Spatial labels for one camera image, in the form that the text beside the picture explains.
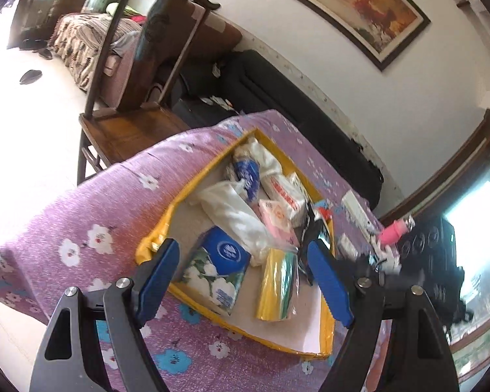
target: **framed painting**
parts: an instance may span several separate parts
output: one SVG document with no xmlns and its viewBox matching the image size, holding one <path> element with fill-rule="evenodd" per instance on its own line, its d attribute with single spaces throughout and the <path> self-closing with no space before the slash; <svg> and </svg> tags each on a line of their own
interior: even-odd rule
<svg viewBox="0 0 490 392">
<path fill-rule="evenodd" d="M 430 23 L 412 0 L 298 0 L 329 21 L 380 69 Z"/>
</svg>

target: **white tile floor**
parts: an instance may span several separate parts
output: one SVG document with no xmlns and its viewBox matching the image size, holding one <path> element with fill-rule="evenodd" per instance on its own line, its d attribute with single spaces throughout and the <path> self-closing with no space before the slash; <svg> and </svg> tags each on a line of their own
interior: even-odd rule
<svg viewBox="0 0 490 392">
<path fill-rule="evenodd" d="M 76 184 L 85 94 L 61 59 L 5 50 L 14 8 L 0 15 L 0 245 Z M 43 76 L 19 85 L 29 69 Z M 45 326 L 0 303 L 0 367 L 20 391 L 29 381 Z"/>
</svg>

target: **metal screw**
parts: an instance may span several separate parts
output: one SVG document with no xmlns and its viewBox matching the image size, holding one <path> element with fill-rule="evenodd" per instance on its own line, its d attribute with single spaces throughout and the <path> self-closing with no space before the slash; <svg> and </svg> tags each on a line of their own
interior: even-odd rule
<svg viewBox="0 0 490 392">
<path fill-rule="evenodd" d="M 78 292 L 78 288 L 76 286 L 71 286 L 71 287 L 68 287 L 64 293 L 65 293 L 65 296 L 74 296 L 74 295 L 76 295 L 76 292 Z"/>
<path fill-rule="evenodd" d="M 116 282 L 116 287 L 119 289 L 125 289 L 129 284 L 131 284 L 131 280 L 127 277 L 122 277 Z"/>
<path fill-rule="evenodd" d="M 372 285 L 372 280 L 367 279 L 367 277 L 361 277 L 357 280 L 357 285 L 363 289 L 368 289 Z"/>
<path fill-rule="evenodd" d="M 424 290 L 421 286 L 412 286 L 411 287 L 412 293 L 416 296 L 420 296 L 423 294 Z"/>
</svg>

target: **purple floral tablecloth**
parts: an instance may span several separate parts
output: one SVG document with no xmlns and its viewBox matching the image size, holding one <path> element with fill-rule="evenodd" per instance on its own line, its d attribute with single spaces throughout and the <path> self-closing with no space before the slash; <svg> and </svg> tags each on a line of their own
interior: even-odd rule
<svg viewBox="0 0 490 392">
<path fill-rule="evenodd" d="M 61 196 L 0 248 L 0 302 L 47 324 L 66 286 L 95 290 L 130 276 L 137 245 L 172 199 L 214 157 L 255 127 L 328 199 L 336 240 L 346 233 L 358 250 L 367 251 L 368 243 L 341 205 L 350 186 L 294 125 L 279 112 L 268 111 L 170 137 Z M 97 326 L 111 384 L 124 390 L 106 324 L 98 321 Z M 382 324 L 376 354 L 388 327 Z M 345 330 L 336 324 L 334 353 L 327 360 L 303 361 L 218 327 L 167 293 L 141 333 L 172 392 L 311 392 L 325 379 Z"/>
</svg>

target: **chair seat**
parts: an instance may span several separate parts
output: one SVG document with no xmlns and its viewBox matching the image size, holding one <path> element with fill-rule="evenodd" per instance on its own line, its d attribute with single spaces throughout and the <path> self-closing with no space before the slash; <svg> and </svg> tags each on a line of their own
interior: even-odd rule
<svg viewBox="0 0 490 392">
<path fill-rule="evenodd" d="M 102 108 L 94 111 L 91 119 L 81 114 L 79 121 L 106 166 L 123 162 L 157 142 L 190 129 L 178 116 L 159 106 L 124 113 Z"/>
</svg>

